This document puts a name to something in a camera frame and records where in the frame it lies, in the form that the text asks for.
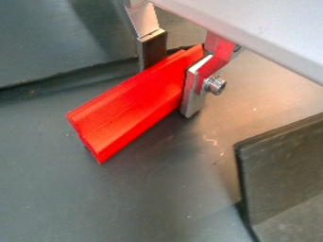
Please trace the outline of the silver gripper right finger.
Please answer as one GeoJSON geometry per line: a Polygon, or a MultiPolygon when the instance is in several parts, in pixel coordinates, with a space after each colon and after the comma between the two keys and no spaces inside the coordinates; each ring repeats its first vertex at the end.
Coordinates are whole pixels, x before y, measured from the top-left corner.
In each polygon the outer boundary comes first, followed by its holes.
{"type": "Polygon", "coordinates": [[[227,82],[219,70],[231,61],[236,44],[208,31],[203,46],[203,58],[185,72],[180,113],[189,118],[203,107],[208,94],[220,95],[227,82]]]}

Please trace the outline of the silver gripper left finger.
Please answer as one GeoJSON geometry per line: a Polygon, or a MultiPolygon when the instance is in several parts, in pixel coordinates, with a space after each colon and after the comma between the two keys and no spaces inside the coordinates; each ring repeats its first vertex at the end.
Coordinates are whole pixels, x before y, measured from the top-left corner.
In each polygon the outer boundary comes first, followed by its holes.
{"type": "Polygon", "coordinates": [[[140,69],[152,67],[167,57],[168,32],[160,27],[153,4],[148,0],[124,0],[133,30],[140,69]]]}

